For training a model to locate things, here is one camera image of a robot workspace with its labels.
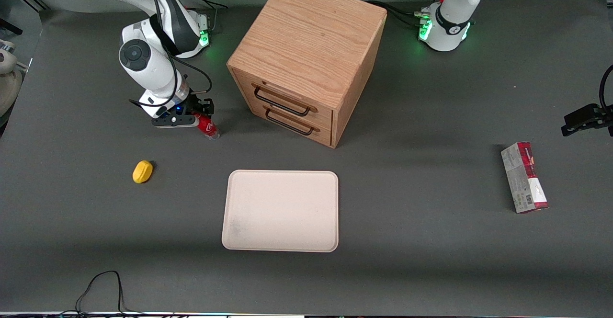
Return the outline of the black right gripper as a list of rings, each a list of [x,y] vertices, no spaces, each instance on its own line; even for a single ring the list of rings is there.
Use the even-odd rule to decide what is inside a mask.
[[[195,116],[206,115],[211,118],[215,113],[215,105],[211,98],[200,99],[197,95],[190,94],[184,102],[182,102],[182,109],[187,114]]]

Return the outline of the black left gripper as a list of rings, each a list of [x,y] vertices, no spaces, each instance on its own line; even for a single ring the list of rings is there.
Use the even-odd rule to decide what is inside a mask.
[[[564,137],[589,128],[606,128],[610,137],[613,137],[613,114],[610,106],[602,108],[597,104],[587,104],[582,108],[565,115],[565,124],[561,127]]]

